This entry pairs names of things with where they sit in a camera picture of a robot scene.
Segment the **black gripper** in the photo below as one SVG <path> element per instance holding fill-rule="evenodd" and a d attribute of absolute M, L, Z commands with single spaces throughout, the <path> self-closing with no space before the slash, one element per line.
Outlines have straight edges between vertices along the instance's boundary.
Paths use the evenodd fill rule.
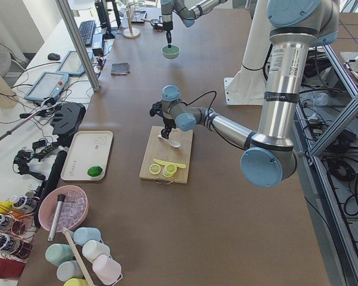
<path fill-rule="evenodd" d="M 171 30 L 173 29 L 173 21 L 164 21 L 163 22 L 163 30 L 166 31 L 166 41 L 167 41 L 167 47 L 172 47 L 172 36 L 171 36 Z"/>
<path fill-rule="evenodd" d="M 174 119 L 167 119 L 163 117 L 163 123 L 165 128 L 161 130 L 161 136 L 165 139 L 169 139 L 169 134 L 171 133 L 172 128 L 176 128 L 175 120 Z"/>

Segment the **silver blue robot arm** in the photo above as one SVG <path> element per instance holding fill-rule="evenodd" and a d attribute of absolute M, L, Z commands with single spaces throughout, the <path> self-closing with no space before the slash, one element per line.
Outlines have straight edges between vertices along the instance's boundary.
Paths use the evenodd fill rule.
<path fill-rule="evenodd" d="M 163 118 L 161 134 L 203 125 L 244 151 L 240 166 L 251 184 L 262 188 L 277 185 L 297 168 L 294 145 L 289 137 L 308 50 L 332 43 L 338 33 L 338 1 L 269 1 L 267 18 L 273 46 L 263 109 L 257 131 L 250 130 L 215 112 L 191 107 L 174 85 L 163 88 L 151 115 Z"/>
<path fill-rule="evenodd" d="M 163 30 L 166 31 L 168 48 L 172 47 L 171 31 L 173 30 L 172 13 L 176 13 L 186 27 L 190 27 L 195 20 L 212 11 L 216 6 L 225 3 L 226 0 L 204 0 L 188 8 L 182 0 L 161 1 L 161 16 Z"/>

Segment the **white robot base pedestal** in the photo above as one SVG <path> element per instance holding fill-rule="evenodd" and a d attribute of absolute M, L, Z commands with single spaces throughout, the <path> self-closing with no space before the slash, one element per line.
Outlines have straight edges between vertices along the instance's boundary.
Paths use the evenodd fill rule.
<path fill-rule="evenodd" d="M 267 18 L 265 0 L 257 1 L 240 71 L 224 79 L 228 105 L 261 105 L 264 101 L 266 81 L 263 66 L 269 54 L 271 24 Z"/>

